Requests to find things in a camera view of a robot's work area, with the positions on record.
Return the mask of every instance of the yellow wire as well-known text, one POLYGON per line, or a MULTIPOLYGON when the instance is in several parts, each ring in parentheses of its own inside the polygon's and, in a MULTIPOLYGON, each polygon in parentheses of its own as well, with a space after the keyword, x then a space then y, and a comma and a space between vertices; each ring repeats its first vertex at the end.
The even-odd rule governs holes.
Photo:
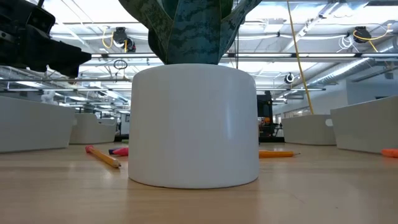
POLYGON ((385 32, 383 35, 381 35, 381 36, 379 36, 379 37, 374 37, 374 38, 364 38, 364 37, 357 36, 357 35, 355 34, 356 31, 353 32, 353 35, 354 35, 354 37, 356 37, 356 38, 358 38, 358 39, 361 39, 361 40, 377 40, 377 39, 380 39, 380 38, 384 37, 385 35, 387 35, 389 29, 390 29, 390 26, 387 26, 387 30, 386 30, 386 32, 385 32))
POLYGON ((373 49, 374 49, 375 52, 379 52, 379 51, 376 49, 376 47, 373 45, 373 43, 372 43, 371 40, 369 40, 369 43, 372 45, 372 47, 373 47, 373 49))
POLYGON ((104 33, 102 34, 102 44, 104 45, 104 47, 106 47, 107 49, 109 49, 109 48, 112 47, 112 44, 113 44, 113 32, 112 32, 112 36, 111 36, 111 45, 108 46, 108 45, 105 44, 105 40, 104 40, 105 32, 106 32, 107 29, 108 29, 108 28, 106 28, 106 29, 104 30, 104 33))
POLYGON ((312 108, 312 102, 311 102, 311 98, 310 98, 310 93, 308 92, 307 82, 305 81, 305 77, 304 77, 304 74, 303 74, 303 68, 301 67, 300 56, 299 56, 300 54, 299 54, 299 50, 297 48, 296 36, 295 36, 295 33, 294 33, 294 28, 293 28, 293 19, 292 19, 292 14, 290 13, 289 0, 286 0, 286 3, 287 3, 287 10, 289 12, 290 28, 292 29, 293 41, 294 41, 294 49, 296 51, 298 68, 300 69, 300 76, 301 76, 301 79, 303 80, 303 85, 304 85, 304 88, 305 88, 305 92, 307 94, 308 105, 310 107, 311 114, 313 114, 313 108, 312 108))

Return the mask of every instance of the orange object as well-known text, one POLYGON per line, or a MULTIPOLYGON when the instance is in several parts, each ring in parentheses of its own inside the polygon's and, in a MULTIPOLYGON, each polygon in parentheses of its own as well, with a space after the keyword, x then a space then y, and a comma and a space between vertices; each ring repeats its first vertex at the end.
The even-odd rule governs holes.
POLYGON ((398 149, 383 149, 381 154, 387 157, 398 158, 398 149))
POLYGON ((295 156, 294 152, 292 151, 267 151, 267 150, 260 150, 259 151, 259 158, 276 158, 276 157, 293 157, 295 156))
POLYGON ((98 157, 102 161, 106 162, 111 167, 119 168, 119 166, 121 166, 120 162, 117 159, 98 151, 97 149, 94 148, 94 146, 86 146, 86 152, 94 154, 96 157, 98 157))

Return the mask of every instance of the yellow pencil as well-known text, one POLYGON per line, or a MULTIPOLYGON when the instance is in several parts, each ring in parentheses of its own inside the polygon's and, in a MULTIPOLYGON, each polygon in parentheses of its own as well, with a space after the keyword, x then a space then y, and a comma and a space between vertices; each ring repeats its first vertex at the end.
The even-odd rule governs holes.
POLYGON ((100 158, 102 161, 106 162, 111 167, 119 168, 119 166, 121 166, 120 162, 117 159, 108 156, 100 152, 99 150, 96 150, 94 146, 86 146, 86 152, 94 154, 96 157, 100 158))

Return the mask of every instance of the snake plant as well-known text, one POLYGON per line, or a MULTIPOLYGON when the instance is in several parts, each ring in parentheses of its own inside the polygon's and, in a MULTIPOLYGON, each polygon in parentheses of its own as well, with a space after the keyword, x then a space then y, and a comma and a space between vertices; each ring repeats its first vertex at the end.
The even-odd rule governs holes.
POLYGON ((149 30, 148 43, 165 63, 218 64, 246 14, 261 0, 119 0, 149 30))

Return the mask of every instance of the wooden table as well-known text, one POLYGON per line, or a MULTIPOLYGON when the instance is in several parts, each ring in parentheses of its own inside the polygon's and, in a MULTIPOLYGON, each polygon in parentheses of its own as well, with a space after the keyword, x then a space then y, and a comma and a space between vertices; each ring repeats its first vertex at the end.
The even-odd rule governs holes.
MULTIPOLYGON (((96 146, 106 151, 120 144, 96 146)), ((336 147, 263 159, 259 178, 228 189, 138 184, 84 146, 0 154, 0 223, 398 223, 398 159, 336 147)))

